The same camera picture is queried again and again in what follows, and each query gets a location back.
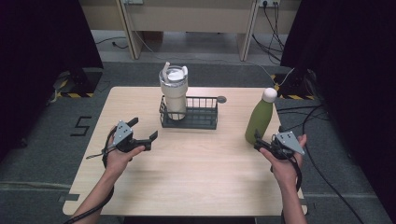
wire basket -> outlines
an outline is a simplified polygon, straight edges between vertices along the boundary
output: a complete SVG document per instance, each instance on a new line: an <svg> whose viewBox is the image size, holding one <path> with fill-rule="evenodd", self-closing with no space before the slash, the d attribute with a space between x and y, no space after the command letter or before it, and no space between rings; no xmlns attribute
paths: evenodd
<svg viewBox="0 0 396 224"><path fill-rule="evenodd" d="M163 128L211 129L218 125L218 98L217 97L186 97L186 112L168 112L165 97L160 106L161 125Z"/></svg>

forearm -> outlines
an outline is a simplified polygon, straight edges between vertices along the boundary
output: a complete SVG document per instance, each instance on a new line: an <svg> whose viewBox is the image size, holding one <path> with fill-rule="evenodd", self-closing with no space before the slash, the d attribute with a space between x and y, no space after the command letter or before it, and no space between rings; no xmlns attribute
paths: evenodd
<svg viewBox="0 0 396 224"><path fill-rule="evenodd" d="M83 213L93 209L100 203L102 203L106 199L107 195L110 193L110 191L113 188L114 184L116 183L117 179L118 179L118 176L104 172L104 174L99 179L96 186L92 189L91 193L84 200L84 202L79 206L78 210L75 212L73 217L83 214ZM81 219L80 221L78 221L76 223L78 223L78 224L96 223L101 212L102 212L102 209L99 209L95 213L93 213L87 217L84 217L83 219Z"/></svg>
<svg viewBox="0 0 396 224"><path fill-rule="evenodd" d="M282 194L283 215L286 224L307 223L295 186L282 186L281 184L279 186Z"/></svg>

table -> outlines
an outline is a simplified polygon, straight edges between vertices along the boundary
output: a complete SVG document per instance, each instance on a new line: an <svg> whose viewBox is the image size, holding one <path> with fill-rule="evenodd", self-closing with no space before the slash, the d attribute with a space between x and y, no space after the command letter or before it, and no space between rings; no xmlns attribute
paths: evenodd
<svg viewBox="0 0 396 224"><path fill-rule="evenodd" d="M269 171L271 164L244 137L248 120L262 96L262 88L189 88L188 96L225 96L219 104L216 130L162 128L160 87L115 87L103 111L78 169L64 213L72 215L104 171L101 158L85 160L100 152L106 136L118 120L139 122L134 138L147 139L158 130L151 151L128 164L115 186L103 215L260 217L279 216L279 187ZM263 139L277 133L273 118Z"/></svg>
<svg viewBox="0 0 396 224"><path fill-rule="evenodd" d="M145 0L127 5L118 0L133 59L143 48L141 31L210 32L237 34L241 61L248 56L257 0Z"/></svg>

green bottle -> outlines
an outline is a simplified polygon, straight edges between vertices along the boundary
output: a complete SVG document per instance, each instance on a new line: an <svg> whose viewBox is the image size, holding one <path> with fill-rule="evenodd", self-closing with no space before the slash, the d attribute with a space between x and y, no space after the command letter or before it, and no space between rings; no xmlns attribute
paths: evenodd
<svg viewBox="0 0 396 224"><path fill-rule="evenodd" d="M251 112L250 120L245 132L245 138L250 144L254 145L256 142L256 138L254 137L256 129L259 131L261 138L264 136L268 124L271 121L276 97L277 92L275 89L266 88L262 94L262 99L254 107L253 112Z"/></svg>

bottle cap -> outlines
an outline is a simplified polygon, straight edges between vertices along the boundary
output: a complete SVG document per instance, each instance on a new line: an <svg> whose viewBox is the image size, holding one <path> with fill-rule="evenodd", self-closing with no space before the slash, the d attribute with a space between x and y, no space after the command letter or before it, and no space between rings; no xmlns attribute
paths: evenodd
<svg viewBox="0 0 396 224"><path fill-rule="evenodd" d="M274 88L266 88L262 93L262 99L267 103L273 103L277 97L277 92Z"/></svg>

